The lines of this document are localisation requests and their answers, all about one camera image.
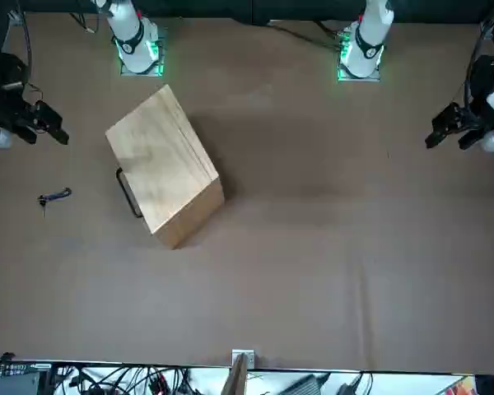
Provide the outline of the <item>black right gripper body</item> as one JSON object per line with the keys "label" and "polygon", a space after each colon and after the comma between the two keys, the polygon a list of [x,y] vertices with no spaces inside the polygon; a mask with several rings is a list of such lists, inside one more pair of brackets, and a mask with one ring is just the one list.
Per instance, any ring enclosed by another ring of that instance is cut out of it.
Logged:
{"label": "black right gripper body", "polygon": [[27,66],[11,53],[0,53],[0,127],[11,131],[15,117],[32,117],[24,100]]}

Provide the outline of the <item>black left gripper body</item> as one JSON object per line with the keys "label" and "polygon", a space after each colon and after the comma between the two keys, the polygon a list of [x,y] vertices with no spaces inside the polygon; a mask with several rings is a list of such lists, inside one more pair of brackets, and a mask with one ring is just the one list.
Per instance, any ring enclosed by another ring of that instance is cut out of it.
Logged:
{"label": "black left gripper body", "polygon": [[487,102],[494,86],[494,56],[481,55],[473,64],[469,78],[469,126],[494,123],[494,109]]}

